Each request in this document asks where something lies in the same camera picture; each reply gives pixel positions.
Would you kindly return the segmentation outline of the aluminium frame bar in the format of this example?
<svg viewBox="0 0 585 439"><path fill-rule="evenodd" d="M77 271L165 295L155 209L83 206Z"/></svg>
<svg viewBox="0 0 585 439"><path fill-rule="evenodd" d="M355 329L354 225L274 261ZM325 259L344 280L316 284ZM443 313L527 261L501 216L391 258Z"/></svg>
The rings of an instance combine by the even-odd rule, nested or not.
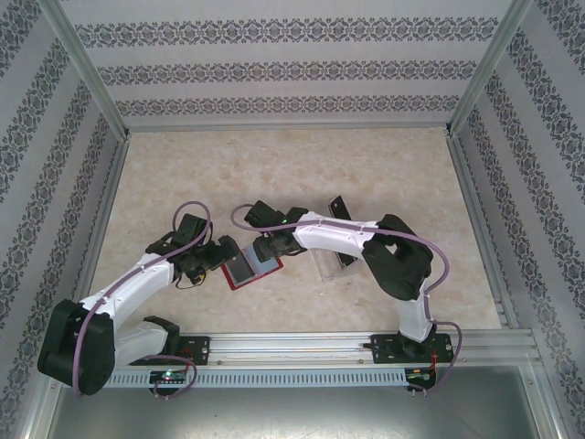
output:
<svg viewBox="0 0 585 439"><path fill-rule="evenodd" d="M58 398L59 390L51 385L39 389L16 439L47 439Z"/></svg>
<svg viewBox="0 0 585 439"><path fill-rule="evenodd" d="M568 439L545 368L541 365L525 365L518 369L538 437L540 439Z"/></svg>

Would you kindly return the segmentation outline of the red leather card holder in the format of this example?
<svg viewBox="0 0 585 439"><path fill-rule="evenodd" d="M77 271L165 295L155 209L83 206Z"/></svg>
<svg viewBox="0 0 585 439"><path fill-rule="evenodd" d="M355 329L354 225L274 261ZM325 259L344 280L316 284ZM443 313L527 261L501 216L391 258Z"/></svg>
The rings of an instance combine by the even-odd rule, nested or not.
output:
<svg viewBox="0 0 585 439"><path fill-rule="evenodd" d="M248 262L250 263L253 271L255 272L255 276L252 278L251 281L248 281L245 284L241 284L240 286L234 286L233 283L229 279L229 273L225 267L225 263L223 263L223 265L221 266L221 269L222 269L222 272L227 280L229 288L232 291L238 290L238 289L240 289L248 284L252 284L265 276L268 276L272 273L279 271L283 267L282 261L278 257L270 259L267 262L261 262L257 256L252 244L244 247L243 249L240 250L240 252L242 252L245 255L245 257L248 260Z"/></svg>

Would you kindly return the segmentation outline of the aluminium side rail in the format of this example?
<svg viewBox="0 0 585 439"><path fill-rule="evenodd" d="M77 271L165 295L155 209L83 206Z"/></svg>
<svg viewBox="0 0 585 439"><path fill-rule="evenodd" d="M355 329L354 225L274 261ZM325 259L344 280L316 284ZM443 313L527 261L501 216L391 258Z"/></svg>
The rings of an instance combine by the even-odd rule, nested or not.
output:
<svg viewBox="0 0 585 439"><path fill-rule="evenodd" d="M484 219L480 199L477 196L472 176L464 160L463 150L458 140L451 134L446 134L446 143L501 326L508 329L520 329L522 325L516 317L505 277Z"/></svg>
<svg viewBox="0 0 585 439"><path fill-rule="evenodd" d="M70 295L70 298L74 301L78 301L90 294L131 138L132 135L127 134L118 143L116 152L112 156L100 197L99 209L93 219L87 248L83 253L80 270Z"/></svg>

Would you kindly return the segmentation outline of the aluminium frame post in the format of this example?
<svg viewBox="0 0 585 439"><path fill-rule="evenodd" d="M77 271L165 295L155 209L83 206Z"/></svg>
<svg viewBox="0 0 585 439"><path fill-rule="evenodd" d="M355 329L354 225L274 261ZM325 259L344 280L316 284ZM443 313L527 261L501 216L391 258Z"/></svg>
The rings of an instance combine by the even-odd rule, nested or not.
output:
<svg viewBox="0 0 585 439"><path fill-rule="evenodd" d="M479 95L484 89L493 71L495 70L500 58L502 58L505 48L511 41L517 28L527 14L533 0L512 0L510 6L505 12L494 37L489 43L487 50L483 54L469 84L459 100L452 118L447 122L444 133L447 137L454 137L462 128L468 114L479 99Z"/></svg>
<svg viewBox="0 0 585 439"><path fill-rule="evenodd" d="M126 139L129 128L123 121L114 99L109 94L61 2L59 0L37 0L37 2L115 135L118 139Z"/></svg>

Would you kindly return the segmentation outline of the clear acrylic card stand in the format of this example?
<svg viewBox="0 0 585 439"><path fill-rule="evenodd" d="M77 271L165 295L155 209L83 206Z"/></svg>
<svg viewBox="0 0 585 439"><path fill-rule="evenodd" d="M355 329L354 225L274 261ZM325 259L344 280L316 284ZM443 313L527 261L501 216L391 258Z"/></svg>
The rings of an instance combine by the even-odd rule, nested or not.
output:
<svg viewBox="0 0 585 439"><path fill-rule="evenodd" d="M335 281L351 275L356 271L358 259L349 268L342 270L336 254L337 252L328 250L312 250L314 262L323 283Z"/></svg>

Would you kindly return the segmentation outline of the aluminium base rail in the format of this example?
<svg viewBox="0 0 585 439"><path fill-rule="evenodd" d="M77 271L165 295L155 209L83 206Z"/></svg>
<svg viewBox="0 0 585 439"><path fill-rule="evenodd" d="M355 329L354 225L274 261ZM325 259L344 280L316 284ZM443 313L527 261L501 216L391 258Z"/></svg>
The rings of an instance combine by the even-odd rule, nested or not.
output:
<svg viewBox="0 0 585 439"><path fill-rule="evenodd" d="M300 369L370 366L368 332L225 333L210 336L210 369ZM529 329L465 330L458 367L526 366L543 363Z"/></svg>

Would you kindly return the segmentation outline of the aluminium thin edge strip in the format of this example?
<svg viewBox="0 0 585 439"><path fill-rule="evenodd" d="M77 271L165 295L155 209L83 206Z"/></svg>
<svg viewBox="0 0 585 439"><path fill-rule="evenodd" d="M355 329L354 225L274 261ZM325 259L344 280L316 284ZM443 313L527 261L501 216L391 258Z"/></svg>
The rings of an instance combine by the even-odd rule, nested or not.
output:
<svg viewBox="0 0 585 439"><path fill-rule="evenodd" d="M283 124L211 124L211 125L154 125L129 128L130 134L205 133L205 132L271 132L271 131L323 131L323 130L379 130L427 129L447 130L445 124L436 123L283 123Z"/></svg>

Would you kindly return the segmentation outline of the grey metal panel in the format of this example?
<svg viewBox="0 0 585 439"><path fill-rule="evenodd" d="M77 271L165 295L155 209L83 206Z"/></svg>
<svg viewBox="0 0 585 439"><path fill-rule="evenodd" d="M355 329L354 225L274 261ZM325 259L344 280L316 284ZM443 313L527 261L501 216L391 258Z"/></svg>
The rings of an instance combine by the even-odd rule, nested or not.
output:
<svg viewBox="0 0 585 439"><path fill-rule="evenodd" d="M521 398L490 402L399 389L189 391L168 402L147 391L64 393L48 439L540 439Z"/></svg>

